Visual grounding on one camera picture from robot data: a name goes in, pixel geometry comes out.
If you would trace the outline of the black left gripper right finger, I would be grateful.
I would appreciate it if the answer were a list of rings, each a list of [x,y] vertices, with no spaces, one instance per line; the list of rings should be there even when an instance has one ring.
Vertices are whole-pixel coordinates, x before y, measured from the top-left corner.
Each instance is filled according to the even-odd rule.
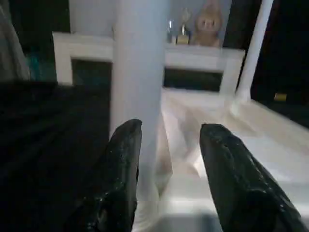
[[[199,144],[224,232],[309,230],[272,174],[225,126],[202,124]]]

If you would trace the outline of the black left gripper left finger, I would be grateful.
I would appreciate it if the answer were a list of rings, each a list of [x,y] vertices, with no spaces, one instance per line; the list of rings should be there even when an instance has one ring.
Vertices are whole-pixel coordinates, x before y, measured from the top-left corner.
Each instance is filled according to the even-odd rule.
[[[83,182],[71,232],[130,232],[137,208],[142,121],[118,126]]]

